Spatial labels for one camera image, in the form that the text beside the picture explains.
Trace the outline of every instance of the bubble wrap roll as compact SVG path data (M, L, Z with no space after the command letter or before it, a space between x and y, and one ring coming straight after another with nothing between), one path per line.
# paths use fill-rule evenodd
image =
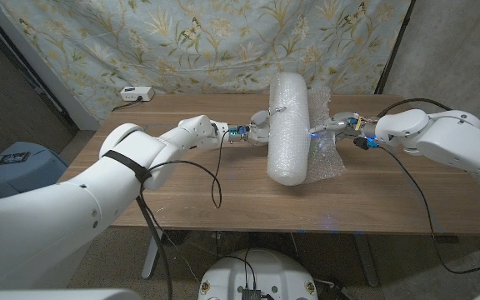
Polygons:
M283 185L298 185L307 176L310 145L307 85L301 75L281 72L273 78L270 112L267 175Z

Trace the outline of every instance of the wooden table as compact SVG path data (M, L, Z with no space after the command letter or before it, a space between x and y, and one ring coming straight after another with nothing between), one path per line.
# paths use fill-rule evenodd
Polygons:
M399 96L333 96L330 113L377 115ZM98 160L105 137L118 125L136 123L159 136L184 118L206 114L212 120L245 124L268 108L268 95L156 95L151 102L118 110L97 131L64 173L69 179ZM401 106L391 113L409 109ZM285 187L268 177L268 147L246 142L226 145L218 178L223 205L210 198L212 179L201 169L178 165L166 184L144 196L167 229L318 233L429 234L428 218L401 169L380 149L364 151L350 140L337 144L347 171L320 182ZM480 234L480 187L465 172L397 150L425 193L436 231ZM215 170L218 150L193 149L183 158ZM146 223L134 202L113 226Z

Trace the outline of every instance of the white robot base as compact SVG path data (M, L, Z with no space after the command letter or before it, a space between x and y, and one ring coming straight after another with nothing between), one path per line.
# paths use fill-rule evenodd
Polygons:
M247 257L246 251L235 252L216 262L203 276L197 299L242 300L258 294L266 299L318 300L313 277L298 262L272 250L249 249ZM244 259L253 267L254 280ZM252 296L243 297L246 293Z

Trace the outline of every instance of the patterned fabric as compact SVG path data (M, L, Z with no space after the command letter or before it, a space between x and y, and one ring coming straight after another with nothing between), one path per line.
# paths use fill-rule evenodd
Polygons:
M308 88L372 93L410 0L0 0L100 122L124 86L263 93L280 71Z

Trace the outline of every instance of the white power outlet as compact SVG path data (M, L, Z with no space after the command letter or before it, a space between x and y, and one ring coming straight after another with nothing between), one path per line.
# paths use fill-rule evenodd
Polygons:
M123 101L136 101L138 96L142 96L142 101L149 101L153 98L155 91L152 87L124 87L120 94Z

